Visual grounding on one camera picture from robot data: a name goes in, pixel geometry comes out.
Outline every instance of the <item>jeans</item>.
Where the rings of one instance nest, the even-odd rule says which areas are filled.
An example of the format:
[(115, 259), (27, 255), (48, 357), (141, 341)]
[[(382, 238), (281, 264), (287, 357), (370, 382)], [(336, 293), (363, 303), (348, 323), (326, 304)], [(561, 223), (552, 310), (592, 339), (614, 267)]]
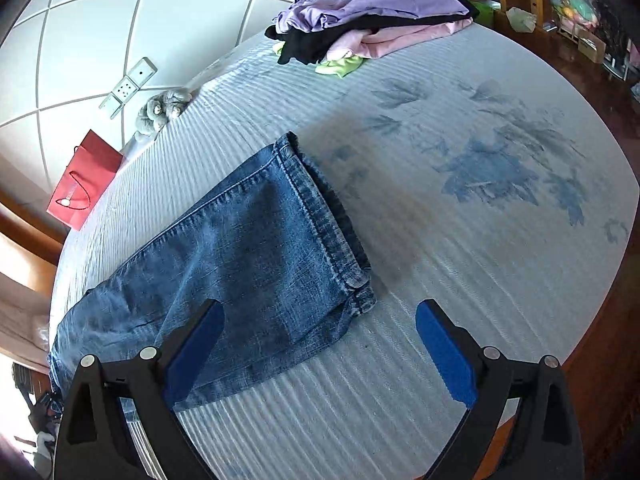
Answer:
[(63, 396), (80, 359), (159, 347), (207, 298), (225, 328), (183, 410), (309, 359), (341, 338), (375, 297), (369, 261), (338, 197), (287, 134), (241, 164), (58, 327), (49, 355)]

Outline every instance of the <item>rope handle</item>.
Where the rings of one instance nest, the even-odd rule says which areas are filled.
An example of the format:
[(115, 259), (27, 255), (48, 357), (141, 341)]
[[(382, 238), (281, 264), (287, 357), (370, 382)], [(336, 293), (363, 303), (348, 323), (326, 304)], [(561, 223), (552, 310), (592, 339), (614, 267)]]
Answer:
[(80, 186), (82, 188), (82, 191), (84, 191), (87, 200), (89, 201), (88, 205), (86, 207), (71, 207), (71, 197), (74, 195), (74, 191), (77, 188), (73, 188), (65, 198), (59, 198), (56, 200), (56, 204), (62, 206), (62, 207), (66, 207), (67, 209), (72, 209), (73, 211), (85, 211), (87, 209), (89, 209), (91, 207), (91, 197), (89, 196), (88, 191), (85, 189), (85, 187), (80, 184), (80, 181), (74, 176), (75, 174), (78, 174), (77, 171), (69, 171), (69, 176), (76, 181), (76, 184), (78, 184), (78, 186)]

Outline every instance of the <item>red paper bag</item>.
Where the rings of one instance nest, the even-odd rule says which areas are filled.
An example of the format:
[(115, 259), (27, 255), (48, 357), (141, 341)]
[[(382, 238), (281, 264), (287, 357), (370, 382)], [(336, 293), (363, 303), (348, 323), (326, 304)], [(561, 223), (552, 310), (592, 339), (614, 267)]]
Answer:
[(79, 231), (121, 163), (122, 155), (89, 130), (56, 186), (47, 213)]

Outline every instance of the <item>wooden floor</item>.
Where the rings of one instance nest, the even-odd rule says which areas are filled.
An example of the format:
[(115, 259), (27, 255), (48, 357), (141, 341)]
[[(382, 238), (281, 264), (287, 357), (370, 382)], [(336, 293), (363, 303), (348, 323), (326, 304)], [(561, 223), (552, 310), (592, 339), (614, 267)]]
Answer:
[[(504, 16), (495, 28), (544, 59), (587, 99), (640, 175), (640, 104), (630, 83), (610, 76), (557, 34), (517, 34)], [(589, 331), (564, 369), (582, 432), (586, 478), (593, 480), (608, 466), (634, 417), (640, 413), (640, 221), (636, 214), (618, 276)], [(489, 476), (508, 437), (509, 425), (496, 439), (477, 479)]]

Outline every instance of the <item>purple shirt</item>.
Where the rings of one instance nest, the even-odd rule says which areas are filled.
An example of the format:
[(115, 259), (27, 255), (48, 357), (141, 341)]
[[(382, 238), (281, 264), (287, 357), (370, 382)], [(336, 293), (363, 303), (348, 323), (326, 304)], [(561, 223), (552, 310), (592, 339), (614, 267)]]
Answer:
[(285, 34), (290, 28), (317, 32), (365, 14), (428, 18), (468, 12), (457, 0), (300, 0), (278, 14), (273, 22), (277, 32)]

